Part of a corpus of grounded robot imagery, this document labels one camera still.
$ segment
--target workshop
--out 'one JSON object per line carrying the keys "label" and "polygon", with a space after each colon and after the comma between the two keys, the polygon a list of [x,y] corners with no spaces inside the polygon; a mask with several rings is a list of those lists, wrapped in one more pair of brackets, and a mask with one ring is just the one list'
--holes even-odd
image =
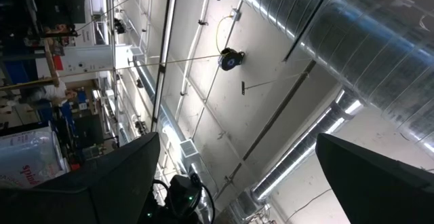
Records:
{"label": "workshop", "polygon": [[434,0],[0,0],[5,224],[432,224]]}

